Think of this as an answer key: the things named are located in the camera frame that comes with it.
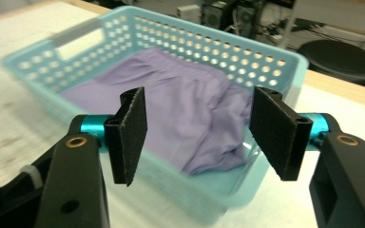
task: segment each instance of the basket handle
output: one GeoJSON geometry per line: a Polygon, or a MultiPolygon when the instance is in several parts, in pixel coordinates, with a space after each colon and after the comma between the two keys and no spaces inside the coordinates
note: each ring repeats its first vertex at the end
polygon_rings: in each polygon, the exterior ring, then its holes
{"type": "Polygon", "coordinates": [[[105,40],[103,26],[98,18],[89,19],[73,28],[61,31],[53,36],[55,48],[65,60],[101,44],[105,40]]]}

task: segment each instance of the floor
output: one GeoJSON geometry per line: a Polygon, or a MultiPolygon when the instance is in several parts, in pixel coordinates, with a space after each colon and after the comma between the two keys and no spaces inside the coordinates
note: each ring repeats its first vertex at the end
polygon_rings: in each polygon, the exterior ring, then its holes
{"type": "MultiPolygon", "coordinates": [[[[133,2],[134,6],[136,7],[144,8],[147,10],[153,10],[162,14],[176,15],[177,7],[197,4],[202,1],[201,0],[137,0],[133,2]]],[[[271,5],[264,10],[261,22],[263,24],[268,24],[272,21],[276,21],[280,17],[284,18],[289,13],[290,11],[287,11],[286,9],[282,9],[275,5],[271,5]]],[[[347,40],[357,40],[358,42],[353,42],[353,43],[348,42],[348,43],[358,46],[361,46],[363,44],[363,48],[365,49],[365,43],[359,42],[359,41],[365,41],[365,36],[330,27],[324,27],[319,29],[320,32],[325,32],[328,35],[341,37],[344,39],[345,42],[347,40]]],[[[321,39],[321,37],[318,37],[307,30],[294,32],[290,37],[288,49],[298,48],[301,46],[301,44],[316,39],[321,39]]],[[[273,45],[267,39],[259,39],[259,40],[262,41],[263,43],[273,45]]]]}

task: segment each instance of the purple fabric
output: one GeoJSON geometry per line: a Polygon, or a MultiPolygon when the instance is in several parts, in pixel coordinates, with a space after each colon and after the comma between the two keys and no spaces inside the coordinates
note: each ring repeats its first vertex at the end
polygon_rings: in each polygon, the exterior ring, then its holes
{"type": "Polygon", "coordinates": [[[90,113],[115,113],[120,94],[138,86],[145,87],[146,149],[189,174],[244,163],[251,92],[211,66],[151,48],[62,95],[90,113]]]}

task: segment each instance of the gray floor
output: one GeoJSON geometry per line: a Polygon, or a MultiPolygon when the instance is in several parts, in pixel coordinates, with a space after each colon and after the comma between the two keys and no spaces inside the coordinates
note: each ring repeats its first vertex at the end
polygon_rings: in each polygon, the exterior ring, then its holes
{"type": "MultiPolygon", "coordinates": [[[[201,0],[137,0],[137,1],[134,1],[134,6],[140,7],[143,9],[147,9],[147,10],[153,10],[153,11],[156,11],[156,12],[162,13],[162,14],[176,15],[177,7],[186,6],[186,5],[190,5],[190,4],[196,4],[199,2],[201,2],[201,0]]],[[[278,13],[265,12],[264,14],[265,15],[270,14],[274,17],[274,19],[276,19],[276,15],[278,13]]],[[[339,37],[342,37],[345,39],[350,39],[350,40],[365,40],[365,37],[357,36],[357,34],[355,36],[352,33],[342,32],[342,31],[336,30],[336,29],[324,28],[321,32],[327,32],[327,34],[339,36],[339,37]]],[[[295,32],[292,34],[292,36],[290,38],[289,47],[298,48],[301,46],[301,44],[303,44],[307,41],[314,40],[314,39],[321,39],[321,38],[316,37],[315,35],[311,34],[310,32],[307,32],[307,31],[295,32]]],[[[263,40],[261,39],[261,41],[264,43],[268,43],[268,41],[266,39],[263,39],[263,40]]]]}

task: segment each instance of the black stool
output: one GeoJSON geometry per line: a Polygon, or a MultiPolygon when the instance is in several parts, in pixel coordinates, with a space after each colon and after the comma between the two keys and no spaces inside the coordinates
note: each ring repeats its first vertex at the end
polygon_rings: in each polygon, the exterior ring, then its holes
{"type": "Polygon", "coordinates": [[[309,69],[365,86],[365,50],[333,40],[308,42],[298,49],[309,69]]]}

